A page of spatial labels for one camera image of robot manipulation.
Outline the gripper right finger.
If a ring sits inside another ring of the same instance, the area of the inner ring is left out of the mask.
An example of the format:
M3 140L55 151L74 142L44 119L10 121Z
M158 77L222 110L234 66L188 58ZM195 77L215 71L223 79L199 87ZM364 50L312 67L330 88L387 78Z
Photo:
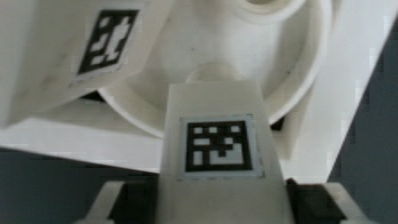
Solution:
M337 182L300 184L286 180L294 224L376 224Z

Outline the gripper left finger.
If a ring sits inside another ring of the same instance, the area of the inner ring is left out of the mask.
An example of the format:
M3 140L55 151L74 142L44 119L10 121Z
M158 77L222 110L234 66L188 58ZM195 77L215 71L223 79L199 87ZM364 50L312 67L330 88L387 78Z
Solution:
M156 187L154 177L108 181L76 224L154 224Z

